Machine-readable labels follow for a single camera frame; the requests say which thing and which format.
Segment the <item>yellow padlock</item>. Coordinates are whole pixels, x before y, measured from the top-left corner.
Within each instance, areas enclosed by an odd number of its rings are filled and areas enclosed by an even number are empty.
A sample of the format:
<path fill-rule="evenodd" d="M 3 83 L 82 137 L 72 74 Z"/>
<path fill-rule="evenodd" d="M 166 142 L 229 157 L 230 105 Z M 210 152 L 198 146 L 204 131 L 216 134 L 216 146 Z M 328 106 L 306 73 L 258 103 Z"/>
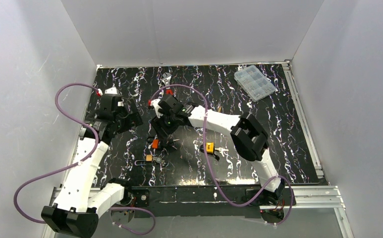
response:
<path fill-rule="evenodd" d="M 219 155 L 216 154 L 215 144 L 213 142 L 207 142 L 205 144 L 201 144 L 199 147 L 199 151 L 201 153 L 204 153 L 204 151 L 206 151 L 208 156 L 213 157 L 216 161 L 220 160 Z"/>

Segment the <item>orange black padlock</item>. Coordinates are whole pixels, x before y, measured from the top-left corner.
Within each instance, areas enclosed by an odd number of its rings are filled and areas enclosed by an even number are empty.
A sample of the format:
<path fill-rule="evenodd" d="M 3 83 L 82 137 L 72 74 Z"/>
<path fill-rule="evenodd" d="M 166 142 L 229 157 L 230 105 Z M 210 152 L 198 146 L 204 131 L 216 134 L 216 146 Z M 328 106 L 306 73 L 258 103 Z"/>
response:
<path fill-rule="evenodd" d="M 162 144 L 159 139 L 154 137 L 147 137 L 146 141 L 152 149 L 155 149 L 155 150 L 162 149 Z"/>

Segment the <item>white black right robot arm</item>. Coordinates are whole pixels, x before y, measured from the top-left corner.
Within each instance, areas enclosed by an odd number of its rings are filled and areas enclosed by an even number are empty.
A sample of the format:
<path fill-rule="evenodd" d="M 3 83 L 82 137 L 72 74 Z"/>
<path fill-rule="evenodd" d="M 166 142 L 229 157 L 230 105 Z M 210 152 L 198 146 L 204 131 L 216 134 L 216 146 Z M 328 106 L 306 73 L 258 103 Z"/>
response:
<path fill-rule="evenodd" d="M 251 113 L 228 115 L 206 110 L 196 103 L 180 103 L 173 95 L 148 102 L 156 115 L 151 120 L 159 140 L 167 140 L 180 126 L 206 128 L 227 136 L 237 154 L 250 162 L 258 180 L 265 188 L 264 196 L 278 200 L 284 190 L 284 181 L 278 178 L 269 150 L 269 136 Z"/>

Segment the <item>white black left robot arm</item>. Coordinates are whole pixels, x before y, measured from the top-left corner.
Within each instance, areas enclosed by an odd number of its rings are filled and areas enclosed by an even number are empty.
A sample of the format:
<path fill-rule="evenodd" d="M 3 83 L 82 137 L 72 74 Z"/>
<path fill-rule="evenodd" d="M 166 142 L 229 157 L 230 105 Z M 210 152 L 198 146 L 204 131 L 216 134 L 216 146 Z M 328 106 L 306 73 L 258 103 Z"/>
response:
<path fill-rule="evenodd" d="M 90 238 L 99 218 L 124 198 L 126 183 L 117 178 L 93 196 L 90 190 L 111 140 L 142 123 L 133 99 L 111 93 L 100 97 L 99 108 L 85 119 L 72 167 L 59 194 L 42 209 L 42 219 L 54 232 Z"/>

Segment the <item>long shackle orange padlock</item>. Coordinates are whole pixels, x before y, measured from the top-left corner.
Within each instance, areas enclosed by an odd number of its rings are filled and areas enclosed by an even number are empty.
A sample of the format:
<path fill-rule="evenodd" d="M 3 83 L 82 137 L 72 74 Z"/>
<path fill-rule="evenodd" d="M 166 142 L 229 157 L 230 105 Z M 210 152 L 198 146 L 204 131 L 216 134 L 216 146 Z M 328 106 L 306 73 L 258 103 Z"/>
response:
<path fill-rule="evenodd" d="M 135 160 L 134 161 L 134 165 L 135 166 L 145 166 L 147 165 L 148 163 L 152 162 L 153 161 L 153 156 L 152 155 L 146 155 L 144 157 L 144 159 L 141 159 L 141 160 Z"/>

